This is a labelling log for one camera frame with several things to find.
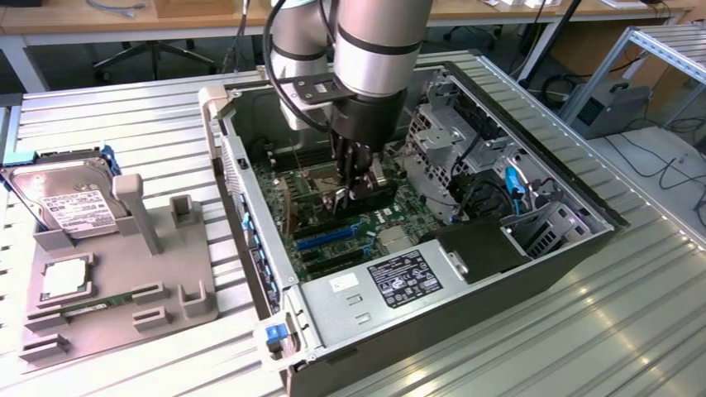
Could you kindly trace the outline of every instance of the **motherboard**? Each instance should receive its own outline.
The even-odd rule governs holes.
[[[252,165],[300,280],[317,279],[412,247],[437,228],[424,197],[404,178],[400,159],[388,155],[380,161],[396,184],[387,205],[343,217],[321,204],[321,197],[340,189],[332,161],[299,164],[293,170],[276,170],[268,163]]]

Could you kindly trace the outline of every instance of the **office chair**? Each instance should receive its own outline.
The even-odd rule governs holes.
[[[443,35],[443,40],[444,41],[451,41],[451,36],[453,35],[453,32],[457,31],[459,29],[466,29],[466,31],[472,34],[474,36],[475,35],[475,32],[476,31],[480,31],[480,32],[486,32],[487,35],[490,36],[490,42],[487,43],[487,49],[490,51],[492,51],[495,49],[495,41],[499,39],[499,37],[502,36],[503,34],[503,26],[502,25],[495,25],[492,27],[492,31],[486,31],[483,29],[476,29],[476,31],[471,31],[471,28],[467,27],[467,26],[453,26],[451,28],[451,31],[448,33],[445,33]]]
[[[113,66],[117,62],[127,60],[132,58],[133,56],[141,54],[143,52],[149,52],[152,57],[152,79],[159,80],[159,59],[160,59],[160,53],[168,52],[169,54],[177,55],[181,58],[185,58],[188,60],[192,60],[193,62],[199,62],[200,64],[204,64],[208,66],[208,73],[215,74],[216,73],[216,64],[212,60],[209,60],[205,56],[201,56],[192,52],[191,50],[195,48],[193,40],[187,39],[187,49],[183,50],[181,48],[177,48],[169,44],[167,44],[163,41],[145,41],[143,44],[132,46],[129,42],[124,41],[123,43],[123,51],[116,53],[111,58],[107,60],[101,60],[100,62],[94,63],[92,66],[93,75],[97,80],[102,82],[108,82],[111,80],[111,73],[105,70],[111,66]]]

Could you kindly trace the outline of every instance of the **hard drive label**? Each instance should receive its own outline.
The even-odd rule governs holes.
[[[367,271],[393,309],[443,288],[419,250],[368,266]]]
[[[40,201],[65,232],[82,232],[115,225],[115,217],[100,190],[42,197]]]

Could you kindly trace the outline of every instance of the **robotic arm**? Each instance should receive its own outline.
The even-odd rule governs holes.
[[[272,2],[271,48],[267,27],[264,39],[268,75],[293,78],[277,90],[289,127],[316,127],[329,135],[345,186],[335,207],[340,200],[345,206],[348,199],[364,198],[384,184],[377,156],[397,126],[431,0]],[[335,43],[328,43],[327,22]],[[333,74],[327,73],[328,44],[335,48]],[[315,114],[325,118],[323,125]]]

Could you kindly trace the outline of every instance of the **warning label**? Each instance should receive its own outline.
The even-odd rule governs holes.
[[[368,266],[384,302],[397,308],[443,288],[419,251]]]
[[[41,198],[41,204],[65,232],[82,232],[115,225],[100,190]]]

